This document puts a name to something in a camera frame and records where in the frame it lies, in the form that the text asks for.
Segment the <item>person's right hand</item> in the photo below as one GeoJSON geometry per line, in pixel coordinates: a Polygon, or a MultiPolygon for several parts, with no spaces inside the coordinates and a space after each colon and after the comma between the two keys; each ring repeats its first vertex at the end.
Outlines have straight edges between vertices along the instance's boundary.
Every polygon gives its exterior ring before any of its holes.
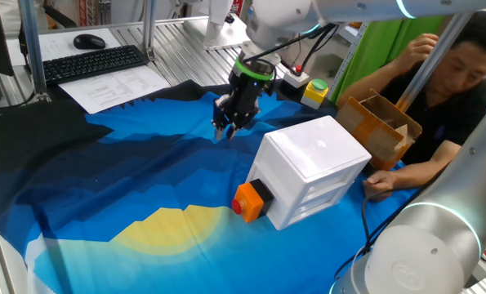
{"type": "Polygon", "coordinates": [[[427,58],[438,41],[438,35],[424,33],[406,46],[401,57],[409,67],[413,67],[416,63],[422,62],[427,58]]]}

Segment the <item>person's left hand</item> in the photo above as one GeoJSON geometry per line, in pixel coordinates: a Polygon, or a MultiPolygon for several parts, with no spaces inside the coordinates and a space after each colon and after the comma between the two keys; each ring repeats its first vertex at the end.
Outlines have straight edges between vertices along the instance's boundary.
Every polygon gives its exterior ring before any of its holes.
{"type": "Polygon", "coordinates": [[[363,181],[363,190],[369,201],[381,202],[392,195],[395,179],[391,171],[377,171],[363,181]]]}

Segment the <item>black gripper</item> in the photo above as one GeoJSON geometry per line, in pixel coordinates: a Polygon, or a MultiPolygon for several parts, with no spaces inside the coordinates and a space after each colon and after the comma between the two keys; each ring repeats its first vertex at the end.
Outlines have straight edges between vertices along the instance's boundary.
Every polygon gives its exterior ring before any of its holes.
{"type": "Polygon", "coordinates": [[[260,111],[257,98],[263,92],[270,92],[274,74],[259,79],[247,73],[232,72],[229,78],[230,92],[216,98],[213,102],[212,125],[216,140],[232,140],[236,133],[245,128],[260,111]]]}

